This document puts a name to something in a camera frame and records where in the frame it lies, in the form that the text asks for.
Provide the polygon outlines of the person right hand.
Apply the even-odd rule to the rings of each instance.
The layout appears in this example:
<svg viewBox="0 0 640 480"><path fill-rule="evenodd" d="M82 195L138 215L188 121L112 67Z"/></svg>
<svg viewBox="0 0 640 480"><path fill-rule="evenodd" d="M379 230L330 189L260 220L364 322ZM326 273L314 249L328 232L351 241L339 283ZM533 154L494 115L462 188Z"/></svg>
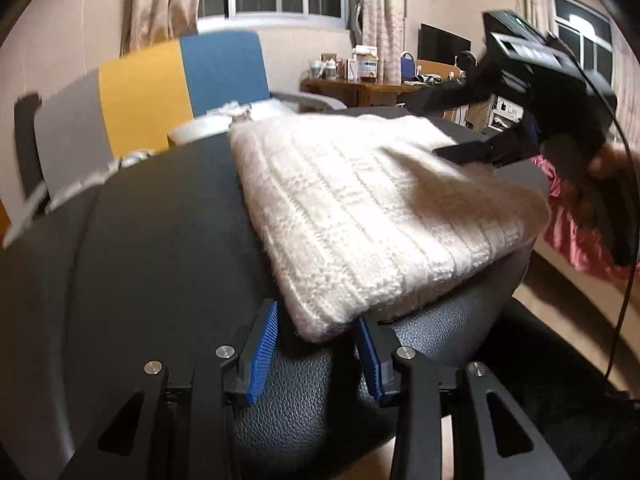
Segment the person right hand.
<svg viewBox="0 0 640 480"><path fill-rule="evenodd" d="M638 165L639 152L626 154L623 144L608 143L593 157L588 166L591 177L604 180L626 174L632 176L632 165ZM586 191L572 181L564 180L561 184L561 202L580 228L595 229L598 226L596 210Z"/></svg>

